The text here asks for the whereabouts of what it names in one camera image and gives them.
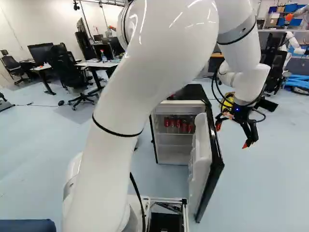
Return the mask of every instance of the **red soda can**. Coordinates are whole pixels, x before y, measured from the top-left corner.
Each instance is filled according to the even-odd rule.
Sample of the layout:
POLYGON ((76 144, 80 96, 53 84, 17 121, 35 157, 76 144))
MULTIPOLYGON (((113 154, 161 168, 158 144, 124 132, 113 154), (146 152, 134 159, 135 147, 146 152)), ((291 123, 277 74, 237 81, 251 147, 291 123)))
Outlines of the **red soda can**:
POLYGON ((192 124, 189 124, 189 125, 188 125, 188 133, 191 134, 191 133, 192 133, 192 130, 193 130, 193 125, 192 125, 192 124))
POLYGON ((165 118, 164 118, 164 126, 165 126, 165 127, 169 127, 169 126, 170 126, 170 120, 169 120, 168 117, 165 117, 165 118))
POLYGON ((177 119, 176 120, 176 127, 180 128, 181 124, 182 124, 182 120, 181 119, 177 119))
POLYGON ((182 131, 187 132, 187 129, 188 129, 188 123, 186 120, 184 120, 182 123, 182 131))
POLYGON ((170 125, 172 127, 175 127, 175 125, 176 125, 176 120, 173 117, 170 119, 170 125))

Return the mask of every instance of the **black cable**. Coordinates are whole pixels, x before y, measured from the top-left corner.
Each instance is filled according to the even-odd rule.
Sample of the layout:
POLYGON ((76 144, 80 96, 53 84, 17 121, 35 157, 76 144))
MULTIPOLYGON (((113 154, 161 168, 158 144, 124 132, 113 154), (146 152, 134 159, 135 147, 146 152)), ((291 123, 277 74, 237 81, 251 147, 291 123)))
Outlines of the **black cable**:
POLYGON ((225 101, 227 101, 228 103, 230 103, 231 105, 233 105, 234 103, 230 102, 227 98, 225 98, 225 96, 222 94, 220 88, 219 88, 219 84, 218 84, 218 80, 217 78, 215 78, 215 82, 216 82, 216 86, 217 86, 217 90, 220 93, 221 97, 224 98, 225 101))
POLYGON ((212 81, 211 81, 211 91, 212 91, 212 94, 214 96, 214 98, 217 100, 217 102, 219 102, 220 105, 222 106, 225 106, 227 108, 231 108, 231 106, 227 106, 227 105, 224 105, 216 96, 216 94, 214 93, 214 89, 213 89, 213 83, 214 83, 214 79, 217 78, 217 71, 214 73, 214 75, 212 76, 212 81))
POLYGON ((260 119, 260 120, 256 120, 255 122, 256 123, 258 123, 258 122, 263 122, 265 119, 266 119, 266 115, 265 114, 263 114, 261 111, 258 111, 257 109, 252 109, 253 111, 256 111, 257 113, 259 113, 260 115, 262 115, 263 116, 263 118, 262 119, 260 119))
POLYGON ((142 232, 146 232, 146 221, 145 221, 146 215, 145 215, 143 203, 141 201, 140 192, 139 192, 139 189, 137 188, 137 185, 135 183, 135 180, 134 180, 134 177, 133 177, 132 173, 130 173, 130 179, 131 179, 132 185, 133 185, 133 187, 135 189, 136 195, 137 195, 137 197, 138 197, 138 199, 140 201, 140 209, 141 209, 142 225, 143 225, 142 232))
MULTIPOLYGON (((231 103, 228 99, 226 99, 225 96, 224 96, 224 95, 222 94, 222 92, 220 91, 220 88, 219 88, 217 79, 215 79, 215 81, 216 81, 216 86, 217 86, 218 92, 219 92, 220 95, 223 97, 223 99, 224 99, 225 101, 227 101, 228 103, 233 104, 233 103, 231 103)), ((256 102, 261 98, 263 92, 264 92, 264 88, 261 90, 260 94, 259 94, 252 102, 243 105, 243 107, 249 106, 249 105, 252 105, 252 104, 256 103, 256 102)))
MULTIPOLYGON (((24 105, 16 105, 15 106, 38 106, 38 107, 59 107, 59 106, 63 106, 63 105, 69 105, 69 104, 63 104, 63 105, 33 105, 34 102, 30 102, 28 104, 24 104, 24 105)), ((80 104, 92 104, 91 102, 81 102, 80 104)))

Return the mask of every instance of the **desk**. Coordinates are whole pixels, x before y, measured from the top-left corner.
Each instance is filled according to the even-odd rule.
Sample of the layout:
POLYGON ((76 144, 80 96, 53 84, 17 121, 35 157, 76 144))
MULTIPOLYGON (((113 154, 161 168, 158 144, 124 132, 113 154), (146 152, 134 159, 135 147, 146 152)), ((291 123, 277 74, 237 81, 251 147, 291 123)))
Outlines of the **desk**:
POLYGON ((30 70, 33 71, 33 72, 36 72, 39 75, 39 77, 42 79, 43 84, 45 85, 45 87, 47 89, 46 91, 44 91, 44 93, 47 93, 47 94, 50 94, 50 95, 56 95, 56 93, 54 93, 52 91, 52 89, 50 88, 50 86, 48 85, 46 75, 42 72, 44 70, 48 70, 48 69, 51 69, 51 68, 52 68, 52 66, 50 66, 49 64, 44 64, 42 67, 39 66, 39 67, 36 67, 36 68, 32 68, 30 70))
POLYGON ((97 85, 98 88, 95 89, 95 90, 92 90, 91 92, 89 92, 89 94, 95 93, 95 92, 103 89, 103 87, 100 84, 100 80, 98 78, 96 70, 97 69, 106 70, 107 76, 110 77, 112 75, 113 71, 115 70, 115 68, 117 67, 117 65, 118 65, 118 63, 111 63, 111 62, 106 62, 106 63, 103 63, 103 62, 87 62, 87 61, 83 62, 83 63, 80 63, 80 64, 76 64, 76 66, 88 67, 90 72, 93 75, 93 79, 95 80, 96 85, 97 85))
POLYGON ((33 59, 30 60, 22 60, 19 63, 31 63, 31 64, 35 64, 35 61, 33 59))

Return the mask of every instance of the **office chair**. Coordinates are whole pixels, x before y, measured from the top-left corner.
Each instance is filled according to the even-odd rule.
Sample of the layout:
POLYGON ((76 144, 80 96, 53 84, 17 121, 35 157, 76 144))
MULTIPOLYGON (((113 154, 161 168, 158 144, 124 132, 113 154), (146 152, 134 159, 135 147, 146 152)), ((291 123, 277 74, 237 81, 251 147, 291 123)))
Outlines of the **office chair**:
POLYGON ((2 98, 5 102, 7 102, 8 100, 6 100, 5 96, 3 93, 0 92, 0 98, 2 98))
POLYGON ((95 101, 89 98, 94 96, 99 98, 99 95, 84 94, 84 91, 88 86, 87 78, 84 72, 81 72, 75 66, 75 63, 71 60, 71 57, 68 55, 66 49, 64 49, 62 46, 54 45, 50 50, 48 63, 59 75, 60 81, 64 86, 71 87, 75 91, 79 92, 79 97, 68 101, 69 105, 71 105, 73 102, 76 102, 72 107, 73 110, 76 110, 76 106, 79 105, 81 101, 88 101, 92 104, 95 104, 95 101))
POLYGON ((15 85, 18 85, 19 83, 23 81, 30 81, 30 79, 28 78, 23 78, 23 74, 25 73, 24 70, 21 68, 19 62, 17 62, 12 56, 8 56, 9 53, 7 50, 1 50, 1 53, 3 54, 1 61, 5 69, 10 74, 11 78, 14 80, 12 75, 16 75, 20 77, 18 81, 14 82, 15 85))
POLYGON ((280 90, 285 77, 282 75, 284 62, 287 56, 286 51, 277 50, 273 54, 262 50, 261 63, 265 63, 271 67, 268 77, 265 81, 265 92, 274 92, 274 95, 280 90))

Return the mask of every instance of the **metal frame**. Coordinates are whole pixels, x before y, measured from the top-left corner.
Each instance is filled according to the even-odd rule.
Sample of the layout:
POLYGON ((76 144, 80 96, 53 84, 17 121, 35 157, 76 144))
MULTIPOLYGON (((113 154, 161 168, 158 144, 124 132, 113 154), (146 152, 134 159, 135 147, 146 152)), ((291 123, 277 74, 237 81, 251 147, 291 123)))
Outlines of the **metal frame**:
POLYGON ((157 203, 166 203, 166 204, 181 204, 183 207, 182 215, 183 215, 183 232, 189 232, 189 208, 188 208, 188 200, 186 198, 150 198, 150 208, 153 204, 157 203))
POLYGON ((121 6, 124 7, 125 6, 125 2, 124 1, 119 1, 119 0, 107 0, 106 2, 103 2, 102 0, 99 1, 95 1, 95 0, 79 0, 79 1, 84 1, 84 2, 91 2, 91 3, 101 3, 101 4, 106 4, 106 5, 113 5, 113 6, 121 6))

